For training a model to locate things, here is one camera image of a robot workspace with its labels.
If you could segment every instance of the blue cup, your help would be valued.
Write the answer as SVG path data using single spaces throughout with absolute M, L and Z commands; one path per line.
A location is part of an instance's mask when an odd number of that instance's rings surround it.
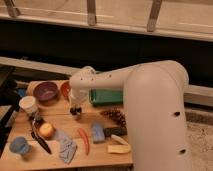
M 17 154 L 26 154 L 30 149 L 24 137 L 16 137 L 10 144 L 10 151 Z

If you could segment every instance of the toy food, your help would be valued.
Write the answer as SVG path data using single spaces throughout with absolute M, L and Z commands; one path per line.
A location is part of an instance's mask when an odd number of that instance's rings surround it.
M 51 138 L 54 135 L 55 129 L 50 123 L 43 123 L 39 128 L 39 133 L 42 137 L 48 139 Z

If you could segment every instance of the knife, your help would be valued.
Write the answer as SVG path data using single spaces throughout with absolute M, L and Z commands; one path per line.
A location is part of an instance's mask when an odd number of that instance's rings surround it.
M 35 135 L 34 131 L 31 132 L 31 136 L 33 139 L 35 139 L 42 147 L 43 149 L 48 152 L 49 154 L 52 154 L 49 146 L 47 145 L 47 143 L 45 142 L 44 139 L 42 139 L 40 136 Z
M 32 126 L 32 132 L 31 132 L 32 138 L 35 139 L 43 147 L 43 149 L 46 150 L 46 152 L 48 152 L 49 154 L 52 154 L 52 152 L 51 152 L 49 146 L 47 145 L 47 143 L 45 142 L 45 140 L 38 135 L 35 124 L 36 124 L 36 120 L 34 118 L 34 120 L 32 121 L 32 124 L 31 124 L 31 126 Z

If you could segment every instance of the bowl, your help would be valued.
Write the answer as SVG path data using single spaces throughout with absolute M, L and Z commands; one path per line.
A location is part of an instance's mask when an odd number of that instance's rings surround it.
M 33 95 L 39 102 L 47 102 L 55 98 L 58 94 L 58 86 L 54 82 L 46 81 L 37 85 Z
M 60 88 L 60 91 L 61 91 L 61 94 L 66 98 L 68 99 L 68 94 L 71 90 L 71 87 L 69 85 L 69 81 L 66 81 L 64 82 L 62 85 L 61 85 L 61 88 Z

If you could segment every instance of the green box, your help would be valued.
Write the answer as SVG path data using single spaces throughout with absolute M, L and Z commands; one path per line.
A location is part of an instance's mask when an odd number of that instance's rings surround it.
M 93 106 L 123 104 L 123 91 L 91 90 L 89 99 Z

